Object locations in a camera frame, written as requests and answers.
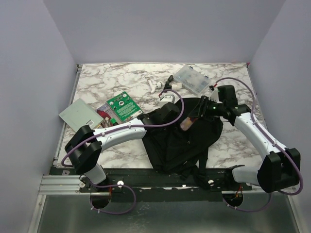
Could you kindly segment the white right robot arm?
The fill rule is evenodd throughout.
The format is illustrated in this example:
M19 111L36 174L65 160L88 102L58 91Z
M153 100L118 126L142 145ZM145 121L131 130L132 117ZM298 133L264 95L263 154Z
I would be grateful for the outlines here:
M223 117L242 132L262 158L259 168L236 166L224 177L224 186L235 190L241 183L260 186L266 193L299 184L300 153L279 143L251 113L245 104L238 104L235 88L222 85L213 91L216 98L202 96L188 115L190 119Z

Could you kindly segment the black student backpack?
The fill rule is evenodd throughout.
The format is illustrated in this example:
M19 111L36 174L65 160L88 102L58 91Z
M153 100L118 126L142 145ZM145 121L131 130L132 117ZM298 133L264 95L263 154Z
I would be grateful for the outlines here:
M220 138L223 123L218 117L209 116L195 121L187 131L180 129L180 123L198 102L198 98L177 101L177 108L185 105L182 117L168 127L148 129L142 141L157 172L176 173L183 180L192 175L197 186L209 190L211 186L206 175L208 150Z

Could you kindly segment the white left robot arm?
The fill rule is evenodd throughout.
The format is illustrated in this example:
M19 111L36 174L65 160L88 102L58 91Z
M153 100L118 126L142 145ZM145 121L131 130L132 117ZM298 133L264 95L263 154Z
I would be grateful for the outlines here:
M164 129L176 123L184 112L181 106L171 102L149 114L139 115L133 120L110 128L91 129L82 126L66 144L66 158L78 175L85 175L98 192L107 188L108 180L104 169L98 164L100 153L112 146L136 139L142 139L148 130Z

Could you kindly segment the green capped marker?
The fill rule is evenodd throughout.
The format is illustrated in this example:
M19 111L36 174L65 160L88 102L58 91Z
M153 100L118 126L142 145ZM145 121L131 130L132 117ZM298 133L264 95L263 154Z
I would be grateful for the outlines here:
M119 125L119 123L114 118L110 119L110 123L111 123L111 126Z

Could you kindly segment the pink capped bottle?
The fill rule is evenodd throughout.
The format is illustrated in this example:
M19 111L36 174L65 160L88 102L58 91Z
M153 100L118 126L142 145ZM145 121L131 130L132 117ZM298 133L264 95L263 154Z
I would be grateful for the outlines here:
M185 118L181 124L180 124L180 128L183 130L183 131L187 131L191 126L192 124L197 120L197 118L194 118L194 117L187 117Z

